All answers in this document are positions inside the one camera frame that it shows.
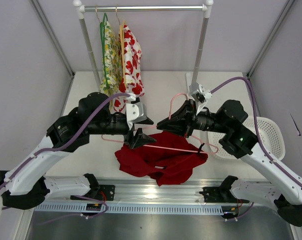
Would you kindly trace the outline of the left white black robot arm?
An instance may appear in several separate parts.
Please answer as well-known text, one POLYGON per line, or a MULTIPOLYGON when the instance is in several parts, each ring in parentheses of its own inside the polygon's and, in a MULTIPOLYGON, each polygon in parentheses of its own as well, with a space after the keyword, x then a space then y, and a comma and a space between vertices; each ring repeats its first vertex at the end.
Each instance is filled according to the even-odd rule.
POLYGON ((77 107, 48 128, 40 144, 21 164, 10 171, 0 170, 3 207, 29 210, 52 198, 98 199, 100 185, 93 174, 52 178, 46 173, 60 160, 88 144, 91 135, 121 135, 124 145, 130 149, 155 142, 141 128, 134 127, 135 124, 153 124, 147 117, 145 105, 134 94, 121 96, 126 101, 125 113, 112 113, 110 102, 119 94, 88 94, 79 100, 77 107))

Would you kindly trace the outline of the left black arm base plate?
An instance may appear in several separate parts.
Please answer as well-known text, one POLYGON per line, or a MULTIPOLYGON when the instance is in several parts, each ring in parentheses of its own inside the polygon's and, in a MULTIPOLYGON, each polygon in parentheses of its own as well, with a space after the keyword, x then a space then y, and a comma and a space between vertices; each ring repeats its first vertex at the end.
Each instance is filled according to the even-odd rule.
POLYGON ((89 185, 83 185, 82 188, 85 190, 84 195, 71 195, 71 200, 82 200, 81 197, 86 197, 94 200, 100 201, 113 201, 115 195, 115 186, 114 185, 94 185, 93 187, 89 185))

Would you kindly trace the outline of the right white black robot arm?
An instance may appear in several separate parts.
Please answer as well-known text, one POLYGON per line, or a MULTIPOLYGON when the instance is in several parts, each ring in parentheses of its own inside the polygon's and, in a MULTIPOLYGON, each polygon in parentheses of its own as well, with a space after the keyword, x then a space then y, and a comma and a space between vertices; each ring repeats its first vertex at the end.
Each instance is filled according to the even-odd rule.
POLYGON ((228 176, 220 185, 219 196, 266 206, 291 225, 302 227, 302 178, 267 151, 258 134, 243 125, 248 114, 236 100, 227 100, 216 113, 196 112, 195 102, 187 100, 172 117, 157 124, 159 130, 189 137, 194 130, 222 133, 219 140, 230 155, 247 163, 273 186, 265 187, 228 176))

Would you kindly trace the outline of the red skirt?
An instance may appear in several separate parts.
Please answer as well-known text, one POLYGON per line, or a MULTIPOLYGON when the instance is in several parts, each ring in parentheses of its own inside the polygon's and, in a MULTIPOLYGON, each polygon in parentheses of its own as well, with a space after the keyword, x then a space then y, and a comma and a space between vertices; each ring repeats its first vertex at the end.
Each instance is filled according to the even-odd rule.
POLYGON ((164 131, 150 136, 157 142, 136 149, 123 145, 115 152, 119 170, 135 177, 149 176, 158 186, 179 185, 208 159, 208 154, 183 137, 164 131))

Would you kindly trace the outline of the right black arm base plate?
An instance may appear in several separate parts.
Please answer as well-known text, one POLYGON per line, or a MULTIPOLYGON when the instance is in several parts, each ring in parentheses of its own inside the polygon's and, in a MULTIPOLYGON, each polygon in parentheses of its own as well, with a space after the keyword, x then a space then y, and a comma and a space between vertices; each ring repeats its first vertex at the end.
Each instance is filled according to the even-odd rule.
POLYGON ((205 203, 249 203, 249 200, 235 198, 230 190, 230 186, 206 186, 202 188, 199 194, 204 197, 205 203))

